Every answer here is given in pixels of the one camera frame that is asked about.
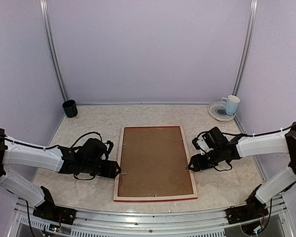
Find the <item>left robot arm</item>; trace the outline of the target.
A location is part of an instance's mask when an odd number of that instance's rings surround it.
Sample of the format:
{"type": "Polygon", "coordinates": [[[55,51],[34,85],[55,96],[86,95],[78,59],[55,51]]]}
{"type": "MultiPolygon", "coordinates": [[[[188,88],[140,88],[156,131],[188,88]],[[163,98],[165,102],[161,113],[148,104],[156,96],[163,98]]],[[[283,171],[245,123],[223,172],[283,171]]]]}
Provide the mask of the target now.
{"type": "Polygon", "coordinates": [[[37,186],[10,168],[10,165],[24,165],[42,168],[60,174],[88,174],[115,178],[121,168],[116,161],[109,160],[114,147],[112,141],[103,142],[102,138],[89,138],[79,146],[74,142],[70,147],[54,145],[40,147],[21,142],[5,134],[0,128],[0,186],[31,203],[39,215],[53,220],[59,215],[50,191],[37,186]]]}

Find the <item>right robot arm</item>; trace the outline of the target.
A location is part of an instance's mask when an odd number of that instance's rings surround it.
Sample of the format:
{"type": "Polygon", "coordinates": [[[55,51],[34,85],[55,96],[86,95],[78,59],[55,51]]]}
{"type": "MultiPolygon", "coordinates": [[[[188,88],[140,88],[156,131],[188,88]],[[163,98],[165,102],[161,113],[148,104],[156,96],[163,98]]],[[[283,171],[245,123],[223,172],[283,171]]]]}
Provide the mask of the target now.
{"type": "Polygon", "coordinates": [[[247,219],[253,219],[272,198],[285,192],[296,183],[296,122],[286,128],[261,134],[232,134],[221,132],[218,127],[201,132],[193,140],[200,152],[193,155],[188,169],[194,172],[216,169],[220,162],[228,165],[233,160],[248,157],[279,158],[283,164],[277,165],[278,173],[255,188],[241,207],[247,219]]]}

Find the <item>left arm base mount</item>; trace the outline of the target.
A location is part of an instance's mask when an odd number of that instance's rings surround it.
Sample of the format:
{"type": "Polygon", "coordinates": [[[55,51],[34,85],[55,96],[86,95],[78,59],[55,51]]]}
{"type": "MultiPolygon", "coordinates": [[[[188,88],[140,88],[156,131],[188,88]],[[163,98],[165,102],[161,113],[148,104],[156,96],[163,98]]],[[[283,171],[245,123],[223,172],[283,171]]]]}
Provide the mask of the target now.
{"type": "Polygon", "coordinates": [[[33,215],[59,224],[73,225],[76,210],[56,205],[42,204],[34,209],[33,215]]]}

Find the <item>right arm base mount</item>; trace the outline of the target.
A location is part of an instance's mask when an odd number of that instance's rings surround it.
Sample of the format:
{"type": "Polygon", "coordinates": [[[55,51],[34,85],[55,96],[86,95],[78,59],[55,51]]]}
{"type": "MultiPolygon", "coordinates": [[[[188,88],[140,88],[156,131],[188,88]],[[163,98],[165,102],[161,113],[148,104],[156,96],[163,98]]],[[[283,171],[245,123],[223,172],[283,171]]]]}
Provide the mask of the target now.
{"type": "Polygon", "coordinates": [[[269,214],[266,206],[255,208],[249,205],[232,206],[225,210],[228,223],[236,224],[246,221],[251,221],[269,214]]]}

